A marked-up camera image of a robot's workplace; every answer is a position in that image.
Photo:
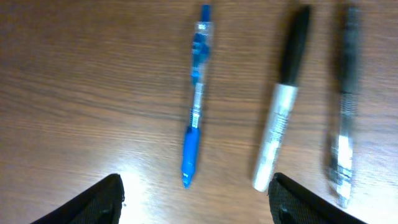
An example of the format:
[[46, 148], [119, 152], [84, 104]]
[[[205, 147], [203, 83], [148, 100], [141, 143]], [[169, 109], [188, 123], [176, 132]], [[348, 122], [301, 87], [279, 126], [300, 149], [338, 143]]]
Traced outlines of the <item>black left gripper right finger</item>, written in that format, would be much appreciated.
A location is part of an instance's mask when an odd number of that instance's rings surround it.
[[268, 196], [275, 224], [365, 224], [281, 172], [270, 181]]

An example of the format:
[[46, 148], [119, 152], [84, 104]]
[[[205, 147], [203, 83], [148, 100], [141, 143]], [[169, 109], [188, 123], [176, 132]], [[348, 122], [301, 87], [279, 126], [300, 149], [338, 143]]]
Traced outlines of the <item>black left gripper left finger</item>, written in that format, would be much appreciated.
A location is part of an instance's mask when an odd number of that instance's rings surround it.
[[119, 174], [110, 174], [32, 224], [118, 224], [124, 202]]

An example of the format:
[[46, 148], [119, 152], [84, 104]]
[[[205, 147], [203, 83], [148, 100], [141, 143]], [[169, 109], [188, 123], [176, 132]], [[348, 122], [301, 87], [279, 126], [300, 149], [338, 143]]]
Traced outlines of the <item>black clear gel pen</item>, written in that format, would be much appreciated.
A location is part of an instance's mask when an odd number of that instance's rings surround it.
[[346, 208], [351, 197], [360, 61], [359, 9], [351, 2], [344, 7], [341, 31], [341, 56], [337, 74], [339, 114], [336, 131], [331, 138], [329, 180], [337, 194], [338, 206]]

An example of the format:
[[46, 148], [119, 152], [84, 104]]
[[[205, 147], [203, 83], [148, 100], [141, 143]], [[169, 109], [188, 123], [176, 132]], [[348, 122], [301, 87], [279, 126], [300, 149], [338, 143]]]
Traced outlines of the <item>black white Sharpie marker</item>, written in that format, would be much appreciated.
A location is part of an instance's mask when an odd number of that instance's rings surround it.
[[267, 190], [272, 179], [290, 113], [297, 97], [298, 75], [310, 27], [311, 11], [311, 6], [303, 5], [291, 20], [280, 61], [280, 79], [274, 88], [252, 178], [252, 186], [260, 192]]

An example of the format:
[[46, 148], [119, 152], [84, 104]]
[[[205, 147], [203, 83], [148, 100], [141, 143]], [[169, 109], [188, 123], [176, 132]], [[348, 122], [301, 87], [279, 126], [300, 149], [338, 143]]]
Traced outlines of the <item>blue gel pen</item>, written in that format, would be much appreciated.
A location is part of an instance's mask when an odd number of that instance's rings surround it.
[[186, 189], [193, 182], [200, 150], [203, 98], [214, 33], [211, 15], [212, 6], [210, 4], [202, 5], [200, 19], [195, 23], [195, 33], [192, 39], [192, 64], [190, 69], [192, 103], [183, 139], [181, 167], [182, 183]]

